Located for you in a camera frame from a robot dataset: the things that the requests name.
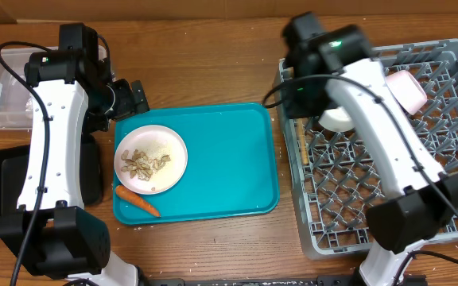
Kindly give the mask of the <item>white bowl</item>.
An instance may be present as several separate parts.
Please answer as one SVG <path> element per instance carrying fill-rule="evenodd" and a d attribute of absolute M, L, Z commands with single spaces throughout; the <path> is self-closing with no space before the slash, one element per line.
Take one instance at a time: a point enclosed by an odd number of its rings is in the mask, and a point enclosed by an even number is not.
<path fill-rule="evenodd" d="M 318 122 L 323 128 L 332 132 L 347 132 L 354 129 L 350 116 L 341 106 L 326 110 Z"/>

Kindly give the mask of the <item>pink bowl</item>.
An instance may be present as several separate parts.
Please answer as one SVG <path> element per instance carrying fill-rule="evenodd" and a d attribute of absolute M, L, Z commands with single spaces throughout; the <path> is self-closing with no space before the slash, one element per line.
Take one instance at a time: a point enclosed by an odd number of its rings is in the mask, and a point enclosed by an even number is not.
<path fill-rule="evenodd" d="M 397 71 L 386 77 L 396 101 L 408 114 L 416 114 L 427 102 L 427 95 L 414 76 L 406 71 Z"/>

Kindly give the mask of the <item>white tissue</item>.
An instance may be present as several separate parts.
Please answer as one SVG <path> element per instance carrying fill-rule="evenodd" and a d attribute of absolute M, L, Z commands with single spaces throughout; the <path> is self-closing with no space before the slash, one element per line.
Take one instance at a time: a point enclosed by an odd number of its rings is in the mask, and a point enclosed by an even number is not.
<path fill-rule="evenodd" d="M 25 104 L 25 116 L 30 120 L 33 119 L 33 99 L 29 97 Z"/>

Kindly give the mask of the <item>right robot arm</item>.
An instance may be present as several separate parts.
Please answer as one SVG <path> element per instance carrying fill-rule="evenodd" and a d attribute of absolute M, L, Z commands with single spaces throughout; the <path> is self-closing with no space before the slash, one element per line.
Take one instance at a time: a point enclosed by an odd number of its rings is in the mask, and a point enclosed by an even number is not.
<path fill-rule="evenodd" d="M 410 259 L 457 215 L 458 174 L 446 173 L 413 131 L 358 26 L 329 32 L 308 12 L 293 17 L 282 36 L 285 66 L 293 71 L 279 87 L 286 116 L 343 107 L 380 177 L 386 201 L 366 212 L 375 241 L 355 278 L 398 285 Z"/>

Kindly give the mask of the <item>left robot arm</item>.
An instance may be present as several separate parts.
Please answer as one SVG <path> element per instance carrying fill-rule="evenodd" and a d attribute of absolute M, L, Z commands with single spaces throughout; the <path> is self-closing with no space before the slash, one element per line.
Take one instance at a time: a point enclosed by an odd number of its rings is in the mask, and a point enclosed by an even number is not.
<path fill-rule="evenodd" d="M 105 39 L 63 24 L 55 49 L 35 45 L 18 82 L 32 95 L 25 182 L 15 211 L 0 217 L 0 238 L 15 269 L 68 285 L 145 285 L 137 266 L 111 250 L 106 223 L 88 213 L 80 187 L 82 138 L 149 110 L 142 84 L 116 80 Z"/>

